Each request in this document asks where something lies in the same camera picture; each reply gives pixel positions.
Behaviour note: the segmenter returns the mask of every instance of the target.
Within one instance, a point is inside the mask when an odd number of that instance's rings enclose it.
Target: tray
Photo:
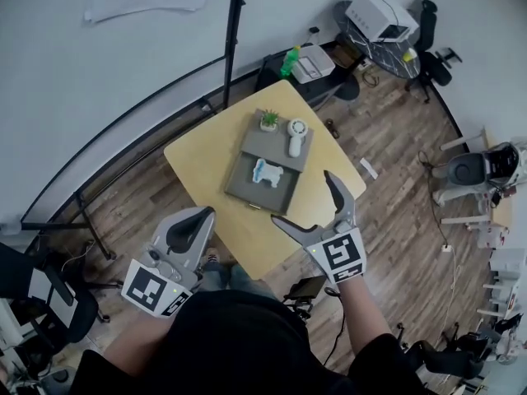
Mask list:
[[[296,183],[305,168],[313,130],[309,129],[303,138],[301,154],[297,158],[288,155],[288,119],[278,118],[276,132],[264,132],[259,128],[263,111],[257,110],[250,120],[247,132],[236,158],[225,192],[247,201],[252,207],[268,209],[286,215],[295,192]],[[281,166],[283,174],[276,188],[267,180],[253,182],[253,168],[258,158],[270,165]]]

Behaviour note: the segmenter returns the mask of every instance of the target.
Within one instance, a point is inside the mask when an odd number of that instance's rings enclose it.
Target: plastic bottle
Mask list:
[[[298,56],[300,54],[300,45],[295,45],[292,49],[290,49],[286,57],[283,59],[283,65],[280,67],[280,74],[282,77],[288,77],[291,75],[291,72],[293,70],[293,66],[298,61]]]

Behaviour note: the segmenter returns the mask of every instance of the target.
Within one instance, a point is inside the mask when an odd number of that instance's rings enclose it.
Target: potted plant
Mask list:
[[[265,110],[260,119],[260,129],[264,132],[274,132],[278,126],[278,114]]]

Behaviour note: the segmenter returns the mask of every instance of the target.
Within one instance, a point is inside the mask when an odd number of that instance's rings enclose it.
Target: office chair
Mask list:
[[[434,44],[437,23],[436,12],[437,5],[434,2],[422,0],[422,12],[419,22],[420,35],[417,43],[414,45],[419,61],[421,62],[421,72],[418,77],[408,81],[404,87],[406,91],[410,91],[410,87],[418,81],[427,96],[424,101],[425,104],[430,102],[428,88],[431,87],[432,80],[440,86],[446,86],[452,80],[452,75],[445,68],[445,66],[451,68],[449,60],[457,58],[460,62],[463,62],[453,49],[449,49],[447,55],[441,55],[437,51],[436,55],[428,52]]]
[[[82,253],[91,242],[86,242]],[[26,360],[28,374],[38,375],[67,344],[79,342],[96,319],[109,322],[110,317],[99,311],[92,288],[121,288],[123,283],[85,282],[82,269],[86,256],[70,262],[67,269],[60,253],[44,251],[35,257],[27,256],[0,243],[0,297],[21,300],[24,308],[39,313],[30,317],[36,336],[22,342],[15,350]],[[64,311],[71,321],[64,323]],[[36,319],[45,314],[38,322]]]
[[[521,318],[523,318],[523,316],[524,315],[522,313],[518,313],[510,319],[502,319],[496,322],[492,329],[502,335],[505,331],[510,331],[512,328],[519,327]]]
[[[413,344],[405,352],[412,369],[417,371],[424,365],[432,373],[451,374],[463,379],[473,379],[478,376],[485,364],[483,354],[486,352],[487,341],[484,341],[484,346],[475,340],[474,343],[469,344],[466,339],[457,338],[458,328],[459,324],[456,324],[455,335],[449,340],[450,345],[447,342],[447,347],[443,351],[437,351],[426,341]],[[398,341],[401,342],[404,333],[402,324],[398,325],[398,329]]]

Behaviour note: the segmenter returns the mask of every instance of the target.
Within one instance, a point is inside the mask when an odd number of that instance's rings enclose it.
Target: succulent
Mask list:
[[[262,115],[262,124],[267,127],[271,128],[275,124],[278,123],[278,113],[275,113],[273,111],[264,111]]]

